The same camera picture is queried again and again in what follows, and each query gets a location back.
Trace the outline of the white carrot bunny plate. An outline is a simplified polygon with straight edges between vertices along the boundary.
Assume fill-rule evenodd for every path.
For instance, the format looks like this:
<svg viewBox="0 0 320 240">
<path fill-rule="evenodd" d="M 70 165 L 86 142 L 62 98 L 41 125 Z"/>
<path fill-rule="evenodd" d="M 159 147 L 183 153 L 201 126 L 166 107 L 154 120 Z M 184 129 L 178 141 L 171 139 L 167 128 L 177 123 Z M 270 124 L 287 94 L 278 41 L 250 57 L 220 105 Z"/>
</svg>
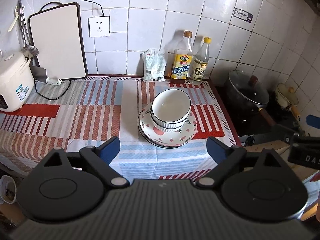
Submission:
<svg viewBox="0 0 320 240">
<path fill-rule="evenodd" d="M 164 128 L 156 124 L 151 117 L 151 103 L 140 111 L 138 128 L 142 136 L 154 145 L 162 148 L 178 148 L 187 144 L 197 133 L 197 121 L 191 112 L 178 128 Z"/>
</svg>

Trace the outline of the large white ribbed bowl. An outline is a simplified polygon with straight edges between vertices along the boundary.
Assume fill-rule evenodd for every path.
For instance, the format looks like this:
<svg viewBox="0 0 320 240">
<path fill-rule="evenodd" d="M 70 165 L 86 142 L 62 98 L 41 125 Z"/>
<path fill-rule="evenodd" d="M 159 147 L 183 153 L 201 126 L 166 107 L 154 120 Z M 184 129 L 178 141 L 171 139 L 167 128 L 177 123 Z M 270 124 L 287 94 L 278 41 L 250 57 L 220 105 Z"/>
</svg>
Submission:
<svg viewBox="0 0 320 240">
<path fill-rule="evenodd" d="M 191 99 L 180 89 L 167 89 L 154 98 L 151 110 L 162 122 L 180 122 L 190 113 Z"/>
</svg>

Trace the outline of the teal egg print plate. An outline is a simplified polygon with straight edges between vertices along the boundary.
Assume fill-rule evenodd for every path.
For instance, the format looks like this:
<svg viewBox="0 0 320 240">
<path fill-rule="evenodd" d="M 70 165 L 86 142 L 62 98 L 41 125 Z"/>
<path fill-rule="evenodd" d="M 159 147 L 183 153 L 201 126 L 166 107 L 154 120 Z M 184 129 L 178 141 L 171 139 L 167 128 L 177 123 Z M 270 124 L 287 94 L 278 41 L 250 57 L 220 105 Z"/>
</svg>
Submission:
<svg viewBox="0 0 320 240">
<path fill-rule="evenodd" d="M 151 143 L 163 147 L 163 148 L 177 148 L 187 144 L 193 139 L 195 133 L 164 133 L 163 135 L 151 134 L 146 135 L 142 132 L 145 139 L 148 139 Z"/>
</svg>

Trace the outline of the small white ribbed bowl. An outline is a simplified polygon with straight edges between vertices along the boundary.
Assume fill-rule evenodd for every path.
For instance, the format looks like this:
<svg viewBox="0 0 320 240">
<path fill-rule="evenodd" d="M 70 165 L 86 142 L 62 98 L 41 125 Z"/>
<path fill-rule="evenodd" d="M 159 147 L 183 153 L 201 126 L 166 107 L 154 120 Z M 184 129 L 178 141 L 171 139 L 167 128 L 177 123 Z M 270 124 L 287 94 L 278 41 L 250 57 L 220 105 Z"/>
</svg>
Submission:
<svg viewBox="0 0 320 240">
<path fill-rule="evenodd" d="M 151 112 L 151 120 L 153 125 L 162 132 L 176 132 L 186 123 L 191 113 L 189 113 L 184 119 L 178 122 L 164 122 L 155 117 Z"/>
</svg>

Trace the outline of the black gas stove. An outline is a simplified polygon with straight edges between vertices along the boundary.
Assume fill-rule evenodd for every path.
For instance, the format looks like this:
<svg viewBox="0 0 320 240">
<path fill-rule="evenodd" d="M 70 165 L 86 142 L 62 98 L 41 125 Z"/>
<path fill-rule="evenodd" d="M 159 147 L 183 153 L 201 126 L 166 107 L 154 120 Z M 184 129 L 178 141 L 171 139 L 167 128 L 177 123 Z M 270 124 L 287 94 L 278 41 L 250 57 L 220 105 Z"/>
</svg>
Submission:
<svg viewBox="0 0 320 240">
<path fill-rule="evenodd" d="M 291 111 L 281 108 L 277 103 L 275 92 L 268 92 L 270 100 L 265 107 L 267 113 L 277 124 L 272 127 L 259 113 L 257 107 L 248 107 L 230 99 L 227 88 L 224 86 L 216 86 L 215 89 L 233 123 L 242 146 L 252 146 L 275 140 L 289 142 L 293 133 L 303 134 Z"/>
</svg>

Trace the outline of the striped woven table mat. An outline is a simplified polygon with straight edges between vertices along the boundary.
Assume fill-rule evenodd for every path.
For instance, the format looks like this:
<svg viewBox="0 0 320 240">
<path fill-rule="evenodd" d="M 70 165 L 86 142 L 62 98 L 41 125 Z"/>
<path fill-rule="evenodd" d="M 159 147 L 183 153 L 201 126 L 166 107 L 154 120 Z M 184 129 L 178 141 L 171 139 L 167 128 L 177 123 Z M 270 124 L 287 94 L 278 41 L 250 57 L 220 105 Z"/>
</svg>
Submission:
<svg viewBox="0 0 320 240">
<path fill-rule="evenodd" d="M 191 99 L 193 139 L 173 150 L 148 143 L 138 130 L 138 115 L 170 88 L 174 84 L 107 76 L 60 86 L 37 83 L 21 109 L 1 113 L 1 163 L 27 175 L 56 146 L 76 152 L 118 137 L 120 151 L 111 166 L 127 179 L 198 179 L 216 165 L 206 150 L 208 137 L 228 146 L 240 140 L 217 91 L 204 81 L 178 85 Z"/>
</svg>

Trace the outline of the cream enamel pot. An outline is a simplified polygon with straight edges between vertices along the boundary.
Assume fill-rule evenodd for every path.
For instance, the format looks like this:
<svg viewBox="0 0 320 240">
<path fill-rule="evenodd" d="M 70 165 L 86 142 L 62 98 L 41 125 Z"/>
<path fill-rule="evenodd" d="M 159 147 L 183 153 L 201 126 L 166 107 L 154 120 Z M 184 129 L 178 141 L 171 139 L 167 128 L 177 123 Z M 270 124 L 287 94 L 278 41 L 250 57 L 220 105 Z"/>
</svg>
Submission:
<svg viewBox="0 0 320 240">
<path fill-rule="evenodd" d="M 283 109 L 290 111 L 293 116 L 300 121 L 300 113 L 297 109 L 299 100 L 295 94 L 295 89 L 293 87 L 286 87 L 284 83 L 278 83 L 275 92 L 279 105 Z"/>
</svg>

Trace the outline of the black cooking pot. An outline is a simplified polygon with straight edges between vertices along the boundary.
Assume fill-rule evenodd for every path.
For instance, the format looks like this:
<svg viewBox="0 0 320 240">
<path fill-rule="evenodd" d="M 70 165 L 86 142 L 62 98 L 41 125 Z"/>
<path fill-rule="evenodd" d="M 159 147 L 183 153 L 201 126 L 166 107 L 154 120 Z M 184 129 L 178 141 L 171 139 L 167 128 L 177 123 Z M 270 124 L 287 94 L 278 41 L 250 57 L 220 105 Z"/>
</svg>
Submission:
<svg viewBox="0 0 320 240">
<path fill-rule="evenodd" d="M 243 108 L 256 108 L 270 126 L 276 125 L 265 109 L 269 103 L 269 94 L 255 75 L 248 75 L 241 70 L 232 70 L 228 73 L 225 85 L 232 100 Z"/>
</svg>

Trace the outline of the white power plug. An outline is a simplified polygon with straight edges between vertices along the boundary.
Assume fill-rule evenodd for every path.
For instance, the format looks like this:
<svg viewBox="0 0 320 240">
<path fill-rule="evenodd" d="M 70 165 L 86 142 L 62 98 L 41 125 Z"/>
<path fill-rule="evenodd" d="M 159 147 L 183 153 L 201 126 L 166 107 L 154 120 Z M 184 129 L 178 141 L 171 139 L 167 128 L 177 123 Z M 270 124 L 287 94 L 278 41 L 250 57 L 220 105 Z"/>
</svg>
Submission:
<svg viewBox="0 0 320 240">
<path fill-rule="evenodd" d="M 47 77 L 46 78 L 46 84 L 59 86 L 59 85 L 62 84 L 62 81 L 61 81 L 61 79 L 51 79 L 51 78 Z"/>
</svg>

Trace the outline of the white container on floor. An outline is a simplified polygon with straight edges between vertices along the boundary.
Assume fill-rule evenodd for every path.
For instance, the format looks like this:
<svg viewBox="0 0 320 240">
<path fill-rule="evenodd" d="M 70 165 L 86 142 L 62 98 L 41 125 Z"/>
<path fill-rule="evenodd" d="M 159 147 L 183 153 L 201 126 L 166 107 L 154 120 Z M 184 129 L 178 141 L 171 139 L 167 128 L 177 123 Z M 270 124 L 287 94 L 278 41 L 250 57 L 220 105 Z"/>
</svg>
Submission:
<svg viewBox="0 0 320 240">
<path fill-rule="evenodd" d="M 10 176 L 3 175 L 0 179 L 0 187 L 1 199 L 8 204 L 14 204 L 17 194 L 17 186 L 14 179 Z"/>
</svg>

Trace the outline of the yellow cap vinegar bottle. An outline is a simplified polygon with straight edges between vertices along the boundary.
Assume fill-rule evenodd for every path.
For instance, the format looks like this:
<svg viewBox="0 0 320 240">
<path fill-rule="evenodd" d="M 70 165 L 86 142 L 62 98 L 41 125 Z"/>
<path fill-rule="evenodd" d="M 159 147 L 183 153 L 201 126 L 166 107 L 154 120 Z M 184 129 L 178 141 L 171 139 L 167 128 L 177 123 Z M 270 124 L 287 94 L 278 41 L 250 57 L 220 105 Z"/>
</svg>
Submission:
<svg viewBox="0 0 320 240">
<path fill-rule="evenodd" d="M 204 37 L 203 44 L 197 54 L 194 56 L 193 66 L 191 69 L 191 75 L 189 80 L 191 83 L 199 83 L 202 81 L 204 73 L 209 62 L 209 46 L 212 39 L 210 37 Z"/>
</svg>

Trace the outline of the white plastic seasoning bag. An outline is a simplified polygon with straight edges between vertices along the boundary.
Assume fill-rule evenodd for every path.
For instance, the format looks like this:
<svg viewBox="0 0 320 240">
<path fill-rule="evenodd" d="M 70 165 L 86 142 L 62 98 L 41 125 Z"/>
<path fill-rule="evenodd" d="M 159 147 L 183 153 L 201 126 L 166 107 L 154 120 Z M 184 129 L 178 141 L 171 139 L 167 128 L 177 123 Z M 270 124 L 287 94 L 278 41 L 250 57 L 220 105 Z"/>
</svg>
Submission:
<svg viewBox="0 0 320 240">
<path fill-rule="evenodd" d="M 148 49 L 141 54 L 143 60 L 143 80 L 165 81 L 164 73 L 168 53 L 163 49 Z"/>
</svg>

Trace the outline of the white rice cooker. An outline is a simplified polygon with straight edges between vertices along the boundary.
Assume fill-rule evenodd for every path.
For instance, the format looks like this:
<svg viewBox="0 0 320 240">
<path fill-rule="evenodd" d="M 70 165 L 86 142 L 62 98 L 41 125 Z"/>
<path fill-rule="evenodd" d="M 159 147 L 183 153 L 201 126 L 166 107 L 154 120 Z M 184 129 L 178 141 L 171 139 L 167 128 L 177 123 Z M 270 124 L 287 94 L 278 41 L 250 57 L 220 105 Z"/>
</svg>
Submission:
<svg viewBox="0 0 320 240">
<path fill-rule="evenodd" d="M 34 87 L 30 59 L 21 52 L 8 55 L 1 61 L 1 111 L 14 112 L 26 102 Z"/>
</svg>

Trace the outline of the yellow label cooking wine bottle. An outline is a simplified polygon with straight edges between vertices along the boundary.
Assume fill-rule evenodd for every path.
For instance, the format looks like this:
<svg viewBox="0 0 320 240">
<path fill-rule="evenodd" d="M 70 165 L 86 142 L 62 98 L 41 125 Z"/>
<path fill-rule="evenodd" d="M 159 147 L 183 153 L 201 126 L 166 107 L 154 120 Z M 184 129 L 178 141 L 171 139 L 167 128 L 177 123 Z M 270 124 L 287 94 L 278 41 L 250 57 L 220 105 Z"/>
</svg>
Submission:
<svg viewBox="0 0 320 240">
<path fill-rule="evenodd" d="M 193 59 L 191 38 L 193 33 L 185 30 L 182 40 L 177 44 L 175 49 L 175 58 L 171 68 L 170 82 L 182 84 L 185 82 L 191 61 Z"/>
</svg>

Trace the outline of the metal ladle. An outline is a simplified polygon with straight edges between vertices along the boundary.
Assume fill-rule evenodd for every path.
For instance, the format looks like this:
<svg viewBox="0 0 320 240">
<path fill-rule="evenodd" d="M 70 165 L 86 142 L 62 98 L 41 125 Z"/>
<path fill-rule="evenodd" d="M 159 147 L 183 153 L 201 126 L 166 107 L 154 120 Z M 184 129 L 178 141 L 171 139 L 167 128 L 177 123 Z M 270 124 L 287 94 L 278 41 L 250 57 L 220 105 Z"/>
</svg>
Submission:
<svg viewBox="0 0 320 240">
<path fill-rule="evenodd" d="M 22 53 L 25 55 L 25 57 L 31 59 L 33 57 L 36 57 L 39 54 L 39 50 L 35 46 L 30 44 L 28 31 L 27 31 L 27 24 L 25 21 L 24 13 L 23 13 L 22 0 L 18 0 L 17 9 L 18 9 L 19 26 L 20 26 L 20 31 L 22 35 L 22 43 L 23 43 Z"/>
</svg>

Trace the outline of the white cutting board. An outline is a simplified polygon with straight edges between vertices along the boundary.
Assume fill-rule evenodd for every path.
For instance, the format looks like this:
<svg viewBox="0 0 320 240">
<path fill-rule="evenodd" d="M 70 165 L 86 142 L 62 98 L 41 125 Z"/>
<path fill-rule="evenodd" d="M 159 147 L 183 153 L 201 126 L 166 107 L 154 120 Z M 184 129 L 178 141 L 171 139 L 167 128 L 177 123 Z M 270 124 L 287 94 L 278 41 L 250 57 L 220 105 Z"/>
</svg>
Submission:
<svg viewBox="0 0 320 240">
<path fill-rule="evenodd" d="M 39 50 L 31 72 L 36 79 L 72 80 L 87 76 L 80 5 L 76 2 L 41 9 L 28 19 L 32 44 Z"/>
</svg>

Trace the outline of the white rice spoon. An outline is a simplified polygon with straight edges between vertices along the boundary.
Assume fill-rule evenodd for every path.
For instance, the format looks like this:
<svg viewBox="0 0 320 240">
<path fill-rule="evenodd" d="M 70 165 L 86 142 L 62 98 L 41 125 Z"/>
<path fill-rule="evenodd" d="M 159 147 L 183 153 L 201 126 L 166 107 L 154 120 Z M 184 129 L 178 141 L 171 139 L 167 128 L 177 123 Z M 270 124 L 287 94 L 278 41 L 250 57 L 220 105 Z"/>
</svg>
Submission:
<svg viewBox="0 0 320 240">
<path fill-rule="evenodd" d="M 15 7 L 15 16 L 14 16 L 14 19 L 10 25 L 10 27 L 8 28 L 8 32 L 11 32 L 12 29 L 14 28 L 17 20 L 18 20 L 18 17 L 19 17 L 19 12 L 18 12 L 18 6 Z"/>
</svg>

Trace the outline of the white wall socket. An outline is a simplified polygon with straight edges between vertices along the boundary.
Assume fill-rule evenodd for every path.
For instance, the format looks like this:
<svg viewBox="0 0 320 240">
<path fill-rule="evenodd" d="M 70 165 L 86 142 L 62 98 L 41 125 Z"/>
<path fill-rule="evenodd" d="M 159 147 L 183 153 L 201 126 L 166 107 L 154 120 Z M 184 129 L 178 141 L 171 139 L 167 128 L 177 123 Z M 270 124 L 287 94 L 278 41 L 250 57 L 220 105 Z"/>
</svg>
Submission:
<svg viewBox="0 0 320 240">
<path fill-rule="evenodd" d="M 105 37 L 110 34 L 110 18 L 108 16 L 90 17 L 88 26 L 90 37 Z"/>
</svg>

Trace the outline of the wall sticker label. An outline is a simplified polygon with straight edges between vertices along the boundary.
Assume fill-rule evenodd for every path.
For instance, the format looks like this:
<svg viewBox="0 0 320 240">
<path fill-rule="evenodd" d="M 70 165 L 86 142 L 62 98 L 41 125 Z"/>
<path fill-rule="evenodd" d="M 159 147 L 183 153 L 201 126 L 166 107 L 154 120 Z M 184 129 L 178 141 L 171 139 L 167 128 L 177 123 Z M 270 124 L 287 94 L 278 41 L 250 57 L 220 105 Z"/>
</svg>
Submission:
<svg viewBox="0 0 320 240">
<path fill-rule="evenodd" d="M 245 10 L 235 8 L 233 17 L 243 20 L 247 23 L 251 23 L 253 20 L 253 15 Z"/>
</svg>

